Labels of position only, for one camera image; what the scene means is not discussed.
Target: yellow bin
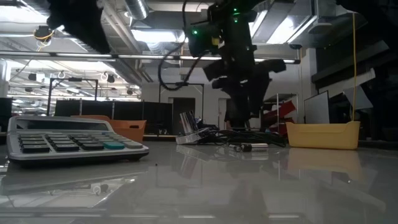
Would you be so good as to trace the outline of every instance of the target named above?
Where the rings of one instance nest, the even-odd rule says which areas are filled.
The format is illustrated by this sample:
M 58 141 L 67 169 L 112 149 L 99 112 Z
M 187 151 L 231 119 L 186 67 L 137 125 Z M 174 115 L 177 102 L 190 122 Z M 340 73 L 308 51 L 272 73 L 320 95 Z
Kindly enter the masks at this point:
M 346 124 L 294 124 L 286 123 L 289 145 L 324 149 L 356 149 L 359 121 Z

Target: teal calculator button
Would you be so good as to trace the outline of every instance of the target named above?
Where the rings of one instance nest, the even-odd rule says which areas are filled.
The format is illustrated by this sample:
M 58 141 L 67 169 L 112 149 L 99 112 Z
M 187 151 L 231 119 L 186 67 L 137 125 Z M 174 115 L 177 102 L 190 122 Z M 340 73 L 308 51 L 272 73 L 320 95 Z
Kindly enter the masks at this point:
M 104 142 L 104 147 L 107 149 L 124 149 L 124 145 L 120 142 Z

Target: whiteboard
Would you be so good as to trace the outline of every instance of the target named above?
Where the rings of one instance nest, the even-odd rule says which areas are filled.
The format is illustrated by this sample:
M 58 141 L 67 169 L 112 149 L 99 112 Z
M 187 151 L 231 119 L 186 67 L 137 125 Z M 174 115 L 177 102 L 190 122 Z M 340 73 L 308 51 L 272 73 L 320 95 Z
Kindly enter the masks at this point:
M 329 95 L 325 91 L 304 100 L 306 124 L 329 124 Z

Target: calculator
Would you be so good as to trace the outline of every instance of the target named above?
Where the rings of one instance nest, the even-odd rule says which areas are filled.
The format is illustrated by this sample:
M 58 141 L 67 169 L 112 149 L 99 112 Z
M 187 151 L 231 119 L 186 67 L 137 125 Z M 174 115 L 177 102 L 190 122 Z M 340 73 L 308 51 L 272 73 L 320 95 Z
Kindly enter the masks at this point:
M 148 147 L 116 134 L 107 121 L 86 118 L 15 116 L 9 120 L 11 162 L 139 160 Z

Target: air duct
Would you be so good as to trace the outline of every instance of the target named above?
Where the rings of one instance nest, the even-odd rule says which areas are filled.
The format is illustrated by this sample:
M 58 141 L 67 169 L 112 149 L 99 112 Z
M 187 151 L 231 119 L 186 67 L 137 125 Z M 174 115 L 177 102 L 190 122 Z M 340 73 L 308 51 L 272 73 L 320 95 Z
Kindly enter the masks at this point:
M 124 0 L 126 9 L 134 20 L 143 20 L 149 14 L 149 8 L 145 0 Z

